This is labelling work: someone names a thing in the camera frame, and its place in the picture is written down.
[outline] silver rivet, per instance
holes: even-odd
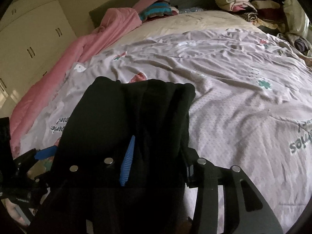
[[[207,161],[206,161],[206,159],[199,158],[199,159],[197,159],[197,163],[199,163],[199,164],[205,164],[205,163],[207,163]]]
[[[76,172],[76,171],[78,170],[78,166],[77,166],[77,165],[72,165],[72,166],[69,168],[69,170],[70,170],[72,173],[74,173],[74,172]]]
[[[232,166],[232,170],[236,173],[239,173],[241,171],[241,168],[237,165]]]
[[[112,162],[114,162],[114,159],[112,159],[112,158],[105,158],[104,159],[105,164],[111,164]]]

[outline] pink comforter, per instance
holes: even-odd
[[[19,155],[21,137],[48,105],[73,63],[87,61],[141,24],[137,11],[132,8],[108,9],[99,28],[79,37],[66,49],[49,73],[29,89],[13,110],[10,130],[14,158]]]

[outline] wardrobe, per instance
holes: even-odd
[[[18,0],[0,20],[0,118],[76,39],[58,0]]]

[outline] white bedsheet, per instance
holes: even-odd
[[[217,166],[241,166],[283,230],[295,223],[312,193],[312,73],[288,43],[246,30],[192,31],[116,46],[76,65],[22,138],[22,152],[57,141],[97,76],[127,83],[142,72],[192,83],[190,147]],[[187,189],[185,200],[192,216],[196,191]]]
[[[252,23],[246,22],[241,17],[234,16],[225,11],[191,12],[144,23],[107,49],[172,33],[183,33],[193,30],[226,29],[244,29],[262,33],[262,31]]]

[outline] black mount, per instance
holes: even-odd
[[[46,172],[35,180],[28,178],[28,170],[37,162],[34,158],[37,150],[13,160],[8,118],[0,119],[0,132],[0,199],[8,198],[20,206],[31,221],[33,215],[29,208],[39,208],[42,196],[52,183],[51,173]],[[200,158],[192,148],[184,148],[180,153],[181,170],[187,186],[198,187],[190,234],[217,232],[218,186],[223,186],[224,191],[223,234],[283,234],[268,203],[239,166],[233,165],[230,169],[214,166]]]

